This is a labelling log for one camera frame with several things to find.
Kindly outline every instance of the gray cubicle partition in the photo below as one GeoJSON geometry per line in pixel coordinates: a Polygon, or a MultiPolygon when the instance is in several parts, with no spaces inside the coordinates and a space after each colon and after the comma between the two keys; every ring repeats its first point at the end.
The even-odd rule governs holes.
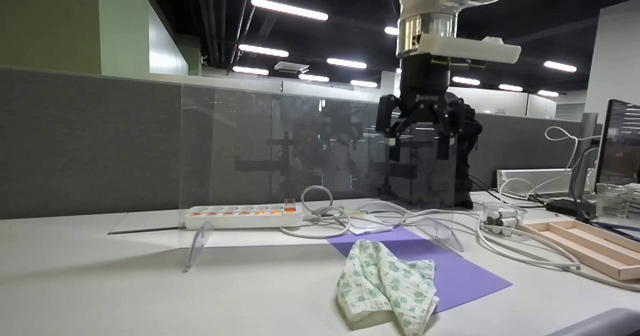
{"type": "MultiPolygon", "coordinates": [[[[280,146],[268,140],[284,139],[287,128],[291,138],[306,134],[303,121],[307,119],[308,126],[315,127],[309,134],[318,134],[326,117],[315,111],[318,99],[250,93],[215,93],[198,85],[0,67],[0,219],[177,209],[200,202],[255,203],[280,197],[273,191],[277,178],[268,183],[244,182],[244,193],[238,198],[237,192],[227,192],[216,175],[227,167],[227,161],[234,168],[272,167],[274,163],[236,160],[281,160],[280,146]],[[216,101],[228,102],[224,106],[229,107],[216,101]],[[279,114],[283,110],[302,110],[308,117],[285,117],[279,114]],[[246,126],[238,126],[230,121],[233,111],[236,116],[249,112],[253,119],[245,115],[246,126]],[[224,147],[232,135],[235,144],[224,147]],[[265,196],[262,189],[270,185],[272,191],[265,196]]],[[[340,105],[354,110],[359,104],[366,115],[361,118],[363,131],[372,133],[366,128],[373,124],[375,104],[345,101],[340,105]]],[[[544,130],[559,125],[570,133],[578,131],[578,123],[569,121],[493,114],[480,114],[478,120],[484,132],[470,157],[471,174],[487,183],[494,182],[499,168],[564,167],[570,142],[551,144],[544,130]]],[[[383,144],[377,138],[358,142],[366,145],[353,154],[361,170],[377,172],[384,167],[380,164],[384,149],[379,149],[383,144]]],[[[292,151],[291,166],[304,165],[304,158],[311,158],[313,152],[317,151],[304,146],[292,151]]],[[[429,175],[437,167],[429,160],[418,162],[430,164],[419,166],[418,175],[429,175]]],[[[270,177],[268,173],[253,175],[270,177]]],[[[313,172],[307,176],[305,183],[322,177],[313,172]]],[[[390,185],[405,192],[408,183],[391,177],[390,185]]]]}

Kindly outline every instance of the green wall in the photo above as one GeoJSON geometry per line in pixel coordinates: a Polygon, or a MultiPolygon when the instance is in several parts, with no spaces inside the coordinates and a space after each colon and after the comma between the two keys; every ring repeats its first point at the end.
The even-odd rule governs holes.
{"type": "Polygon", "coordinates": [[[98,0],[0,0],[0,65],[100,74],[98,7],[98,0]]]}
{"type": "Polygon", "coordinates": [[[102,74],[149,76],[149,0],[99,0],[102,74]]]}

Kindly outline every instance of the purple paper sheet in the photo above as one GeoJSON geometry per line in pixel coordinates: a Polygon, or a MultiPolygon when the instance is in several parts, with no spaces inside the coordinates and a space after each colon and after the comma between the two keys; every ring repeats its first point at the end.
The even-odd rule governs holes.
{"type": "Polygon", "coordinates": [[[508,288],[511,282],[498,277],[484,268],[465,260],[422,236],[396,227],[393,231],[343,236],[327,239],[345,257],[358,240],[379,241],[400,260],[434,260],[436,265],[435,286],[438,306],[434,313],[461,306],[497,291],[508,288]]]}

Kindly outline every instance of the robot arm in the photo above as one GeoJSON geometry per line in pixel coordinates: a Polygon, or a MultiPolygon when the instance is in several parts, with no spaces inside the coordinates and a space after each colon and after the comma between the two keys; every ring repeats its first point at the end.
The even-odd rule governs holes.
{"type": "Polygon", "coordinates": [[[462,67],[481,67],[487,61],[515,63],[521,48],[502,40],[458,39],[458,13],[471,6],[498,0],[400,0],[396,54],[400,58],[400,97],[380,98],[375,130],[391,147],[389,158],[400,159],[400,135],[418,122],[432,123],[438,131],[438,159],[449,158],[452,138],[464,124],[464,101],[448,99],[452,58],[464,59],[462,67]],[[400,116],[391,123],[392,112],[400,116]]]}

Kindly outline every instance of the black ceiling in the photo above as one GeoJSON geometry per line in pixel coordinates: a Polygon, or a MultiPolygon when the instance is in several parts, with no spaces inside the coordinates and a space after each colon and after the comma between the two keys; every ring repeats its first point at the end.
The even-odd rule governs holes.
{"type": "MultiPolygon", "coordinates": [[[[386,26],[395,26],[397,21],[389,0],[270,0],[327,13],[326,22],[254,10],[249,0],[240,28],[245,0],[157,1],[174,32],[200,37],[202,52],[212,67],[230,68],[238,34],[240,40],[245,37],[244,44],[289,51],[287,61],[310,65],[310,74],[335,82],[379,82],[381,70],[393,71],[399,65],[395,37],[384,33],[386,26]],[[327,58],[363,61],[368,68],[327,65],[327,58]]],[[[489,64],[484,70],[453,74],[480,79],[486,87],[510,84],[530,91],[585,90],[599,11],[624,1],[628,0],[501,0],[463,10],[459,37],[500,37],[507,44],[520,45],[522,53],[514,65],[489,64]],[[546,60],[574,65],[578,72],[554,71],[543,66],[546,60]]],[[[279,60],[245,53],[235,65],[273,69],[279,60]]]]}

